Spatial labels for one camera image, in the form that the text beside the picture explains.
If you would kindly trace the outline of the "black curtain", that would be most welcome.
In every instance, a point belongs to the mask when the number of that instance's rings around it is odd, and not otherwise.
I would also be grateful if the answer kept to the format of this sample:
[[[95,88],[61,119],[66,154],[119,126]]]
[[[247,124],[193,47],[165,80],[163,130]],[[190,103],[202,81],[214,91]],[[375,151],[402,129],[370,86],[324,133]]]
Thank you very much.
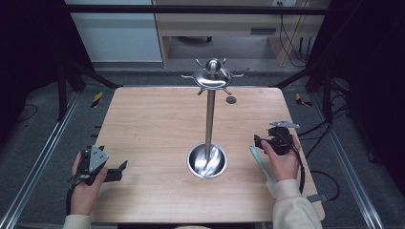
[[[354,123],[405,194],[405,0],[330,0],[311,52],[350,85]]]
[[[28,94],[55,82],[62,64],[93,67],[65,6],[65,0],[0,0],[0,143]]]

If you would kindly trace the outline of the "light blue kitchen spatula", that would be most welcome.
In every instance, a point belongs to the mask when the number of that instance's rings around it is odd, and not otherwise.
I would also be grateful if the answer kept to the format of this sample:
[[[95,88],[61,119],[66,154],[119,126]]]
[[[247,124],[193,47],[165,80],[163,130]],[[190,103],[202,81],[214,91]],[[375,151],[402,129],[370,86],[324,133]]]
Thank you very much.
[[[260,169],[262,170],[262,172],[264,173],[264,175],[266,177],[266,187],[267,187],[267,189],[269,190],[271,195],[273,197],[275,197],[276,180],[273,177],[271,177],[270,174],[268,173],[268,171],[266,169],[266,166],[265,166],[264,162],[262,161],[260,155],[256,151],[256,149],[253,146],[250,146],[249,150],[252,153],[253,157],[255,158],[255,160],[258,163]]]

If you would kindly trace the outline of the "person's left hand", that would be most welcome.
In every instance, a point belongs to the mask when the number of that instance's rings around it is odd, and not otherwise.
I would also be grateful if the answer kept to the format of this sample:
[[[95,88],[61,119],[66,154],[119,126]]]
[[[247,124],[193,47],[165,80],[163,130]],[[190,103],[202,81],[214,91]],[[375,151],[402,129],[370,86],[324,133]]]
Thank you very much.
[[[75,186],[71,197],[71,215],[90,216],[92,214],[101,186],[107,177],[107,171],[108,169],[103,167],[91,186],[82,182]]]

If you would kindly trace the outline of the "black frame crossbar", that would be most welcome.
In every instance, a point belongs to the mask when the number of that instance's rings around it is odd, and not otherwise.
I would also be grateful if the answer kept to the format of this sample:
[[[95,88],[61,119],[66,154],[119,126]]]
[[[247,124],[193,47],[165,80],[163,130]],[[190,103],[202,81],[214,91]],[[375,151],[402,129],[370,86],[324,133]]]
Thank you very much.
[[[67,5],[69,12],[85,13],[179,13],[179,14],[283,14],[326,15],[329,8],[183,6],[183,5]]]

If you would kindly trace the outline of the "yellow-handled tool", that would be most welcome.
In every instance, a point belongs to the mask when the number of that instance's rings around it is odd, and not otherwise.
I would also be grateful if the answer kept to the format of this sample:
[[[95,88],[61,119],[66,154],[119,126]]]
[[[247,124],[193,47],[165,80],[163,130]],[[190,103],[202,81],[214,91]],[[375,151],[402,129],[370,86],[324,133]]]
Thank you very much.
[[[295,101],[297,104],[300,104],[300,105],[303,105],[306,107],[312,107],[312,103],[308,102],[308,101],[303,101],[300,94],[295,95]]]
[[[94,100],[92,102],[91,108],[96,108],[98,106],[98,103],[102,96],[103,96],[103,92],[96,93]]]

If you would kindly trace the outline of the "white cabinet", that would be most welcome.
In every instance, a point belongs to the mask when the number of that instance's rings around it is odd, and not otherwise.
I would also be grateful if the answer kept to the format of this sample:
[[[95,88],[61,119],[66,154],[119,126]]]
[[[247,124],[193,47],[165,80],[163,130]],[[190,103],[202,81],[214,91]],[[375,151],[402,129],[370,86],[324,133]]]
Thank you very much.
[[[161,62],[153,13],[72,13],[92,62]]]

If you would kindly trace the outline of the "black metal stand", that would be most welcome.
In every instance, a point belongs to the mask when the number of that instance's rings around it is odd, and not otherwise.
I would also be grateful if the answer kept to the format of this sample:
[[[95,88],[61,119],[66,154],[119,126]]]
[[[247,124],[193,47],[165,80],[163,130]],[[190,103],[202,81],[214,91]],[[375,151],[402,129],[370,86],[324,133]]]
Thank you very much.
[[[68,112],[66,83],[69,83],[75,92],[82,92],[86,88],[82,75],[87,75],[110,89],[120,88],[119,84],[104,78],[95,70],[91,70],[77,62],[68,61],[61,64],[57,69],[58,121],[62,120]]]
[[[324,118],[328,121],[332,121],[332,111],[331,111],[331,80],[332,75],[330,67],[327,64],[322,64],[321,62],[314,63],[308,67],[305,67],[293,76],[276,83],[275,85],[270,85],[270,88],[284,89],[286,86],[297,81],[298,79],[308,76],[309,80],[306,84],[306,90],[309,93],[314,93],[323,86],[322,90],[322,114]]]

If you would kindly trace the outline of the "steel utensil rack with hooks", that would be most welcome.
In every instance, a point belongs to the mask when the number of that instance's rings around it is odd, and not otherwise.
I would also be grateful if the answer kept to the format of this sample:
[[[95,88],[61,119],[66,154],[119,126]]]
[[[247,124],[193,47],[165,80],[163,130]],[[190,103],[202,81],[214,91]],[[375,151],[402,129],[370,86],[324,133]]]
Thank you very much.
[[[226,169],[227,155],[225,150],[212,142],[214,111],[216,92],[224,91],[228,95],[231,92],[227,89],[235,77],[242,77],[241,74],[234,74],[224,65],[226,59],[219,60],[212,58],[203,65],[196,60],[200,66],[191,75],[184,75],[183,78],[191,78],[200,88],[198,95],[207,92],[206,99],[206,121],[204,143],[192,147],[187,155],[186,164],[189,171],[201,179],[219,177]]]

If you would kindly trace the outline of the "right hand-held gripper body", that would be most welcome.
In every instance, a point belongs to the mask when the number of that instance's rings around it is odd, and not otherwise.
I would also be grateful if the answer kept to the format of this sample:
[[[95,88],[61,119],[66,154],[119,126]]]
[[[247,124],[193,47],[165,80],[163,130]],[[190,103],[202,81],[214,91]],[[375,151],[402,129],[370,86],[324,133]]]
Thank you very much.
[[[278,156],[284,156],[290,151],[297,152],[293,143],[292,134],[289,128],[299,129],[300,125],[286,120],[270,122],[271,128],[268,135],[271,136],[270,145]]]

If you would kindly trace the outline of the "yellow-handled tool left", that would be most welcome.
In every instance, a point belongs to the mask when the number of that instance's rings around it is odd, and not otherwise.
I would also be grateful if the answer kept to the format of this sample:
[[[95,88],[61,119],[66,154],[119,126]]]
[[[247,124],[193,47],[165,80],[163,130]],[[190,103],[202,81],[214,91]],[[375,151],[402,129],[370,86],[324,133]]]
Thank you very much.
[[[103,92],[96,93],[94,100],[92,102],[91,108],[96,108],[98,106],[98,103],[102,96],[103,96]]]

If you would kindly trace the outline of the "yellow-handled tool right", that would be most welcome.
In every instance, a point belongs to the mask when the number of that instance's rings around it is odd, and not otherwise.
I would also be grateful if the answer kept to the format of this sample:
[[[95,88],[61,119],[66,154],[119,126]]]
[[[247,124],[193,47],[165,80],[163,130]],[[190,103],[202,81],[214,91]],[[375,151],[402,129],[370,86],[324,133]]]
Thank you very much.
[[[308,101],[303,101],[300,94],[295,95],[295,101],[297,104],[300,104],[300,105],[303,105],[306,107],[312,107],[312,103],[308,102]]]

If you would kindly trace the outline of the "aluminium floor rail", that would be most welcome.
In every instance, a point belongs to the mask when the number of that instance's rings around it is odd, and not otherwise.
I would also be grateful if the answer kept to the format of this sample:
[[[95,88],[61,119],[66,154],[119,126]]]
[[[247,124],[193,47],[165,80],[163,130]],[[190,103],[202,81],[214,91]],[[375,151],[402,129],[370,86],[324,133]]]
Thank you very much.
[[[334,127],[337,126],[335,116],[341,115],[341,112],[338,112],[338,109],[346,109],[344,98],[342,96],[333,95],[330,100],[327,100],[321,95],[312,94],[310,99],[313,101],[315,110],[322,120],[327,119],[325,112],[326,106],[331,105],[330,120],[332,121],[332,124],[328,130],[328,139],[340,170],[352,193],[354,202],[356,203],[357,208],[367,225],[367,229],[385,229],[384,223],[377,213],[362,179],[356,172],[353,164],[350,162],[347,152],[344,149],[337,132],[334,130]]]
[[[33,95],[0,147],[0,229],[13,229],[75,110],[79,93],[60,112],[56,97]]]

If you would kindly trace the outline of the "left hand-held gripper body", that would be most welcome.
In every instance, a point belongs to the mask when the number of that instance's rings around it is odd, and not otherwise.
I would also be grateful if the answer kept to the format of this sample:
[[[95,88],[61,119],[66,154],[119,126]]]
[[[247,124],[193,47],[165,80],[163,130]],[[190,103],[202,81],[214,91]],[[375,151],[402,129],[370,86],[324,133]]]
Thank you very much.
[[[91,186],[108,159],[109,156],[103,151],[99,151],[96,145],[92,146],[89,150],[82,151],[81,159],[75,172],[75,180],[84,181],[87,185]],[[122,179],[122,172],[119,168],[109,169],[104,181],[120,181]]]

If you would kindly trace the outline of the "person's right hand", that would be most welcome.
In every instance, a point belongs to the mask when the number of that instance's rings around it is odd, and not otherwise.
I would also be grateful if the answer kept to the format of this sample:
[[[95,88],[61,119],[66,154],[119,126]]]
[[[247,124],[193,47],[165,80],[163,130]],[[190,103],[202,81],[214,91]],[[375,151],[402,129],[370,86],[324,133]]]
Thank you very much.
[[[274,178],[277,181],[296,179],[299,169],[299,159],[297,155],[290,150],[287,154],[279,156],[266,141],[262,140],[261,143],[269,158]]]

